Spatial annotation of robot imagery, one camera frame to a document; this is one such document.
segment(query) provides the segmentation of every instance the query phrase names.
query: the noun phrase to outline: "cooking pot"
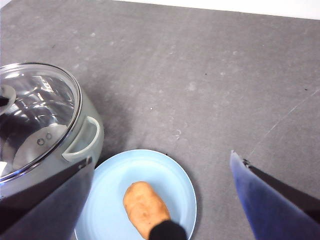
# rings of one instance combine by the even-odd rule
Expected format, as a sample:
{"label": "cooking pot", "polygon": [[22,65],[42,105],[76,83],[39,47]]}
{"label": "cooking pot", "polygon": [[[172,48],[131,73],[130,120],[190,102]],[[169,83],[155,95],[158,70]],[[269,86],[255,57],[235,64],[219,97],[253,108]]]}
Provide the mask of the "cooking pot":
{"label": "cooking pot", "polygon": [[6,65],[0,85],[0,239],[67,239],[101,154],[102,120],[59,67]]}

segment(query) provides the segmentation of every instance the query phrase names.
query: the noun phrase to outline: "gray surface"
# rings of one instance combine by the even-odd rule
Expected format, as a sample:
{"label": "gray surface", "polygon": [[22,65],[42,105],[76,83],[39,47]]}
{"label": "gray surface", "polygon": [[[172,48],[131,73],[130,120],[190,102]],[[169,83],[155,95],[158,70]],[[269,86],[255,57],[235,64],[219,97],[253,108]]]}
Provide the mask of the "gray surface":
{"label": "gray surface", "polygon": [[319,39],[320,21],[226,11],[108,0],[1,9],[1,64],[72,72],[104,120],[102,159],[145,148],[185,168],[199,240],[254,239],[231,149],[320,198]]}

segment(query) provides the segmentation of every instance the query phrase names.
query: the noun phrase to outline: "potato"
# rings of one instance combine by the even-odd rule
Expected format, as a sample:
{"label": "potato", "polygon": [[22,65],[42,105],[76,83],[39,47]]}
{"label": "potato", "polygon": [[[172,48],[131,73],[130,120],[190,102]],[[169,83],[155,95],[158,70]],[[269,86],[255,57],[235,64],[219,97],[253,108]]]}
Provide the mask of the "potato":
{"label": "potato", "polygon": [[133,226],[146,240],[153,227],[170,220],[166,204],[145,181],[135,182],[126,190],[123,206]]}

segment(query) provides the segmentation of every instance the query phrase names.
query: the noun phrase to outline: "plate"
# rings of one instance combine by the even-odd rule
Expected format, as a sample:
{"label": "plate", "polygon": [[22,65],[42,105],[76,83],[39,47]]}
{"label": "plate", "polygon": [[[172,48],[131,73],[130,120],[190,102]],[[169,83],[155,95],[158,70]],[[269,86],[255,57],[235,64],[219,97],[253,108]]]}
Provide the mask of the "plate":
{"label": "plate", "polygon": [[195,190],[183,168],[157,151],[119,153],[94,171],[92,187],[75,226],[77,240],[144,240],[123,206],[127,188],[146,181],[165,202],[171,220],[191,238],[197,216]]}

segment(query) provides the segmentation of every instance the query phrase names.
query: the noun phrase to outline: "white wall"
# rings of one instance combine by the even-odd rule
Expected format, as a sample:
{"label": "white wall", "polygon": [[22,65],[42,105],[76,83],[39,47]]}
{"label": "white wall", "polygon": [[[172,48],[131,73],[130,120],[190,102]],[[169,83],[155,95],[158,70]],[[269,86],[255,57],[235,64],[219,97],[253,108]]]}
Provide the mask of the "white wall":
{"label": "white wall", "polygon": [[0,0],[0,7],[4,7],[5,5],[7,5],[8,2],[10,2],[11,0]]}
{"label": "white wall", "polygon": [[127,0],[126,2],[320,20],[320,0]]}

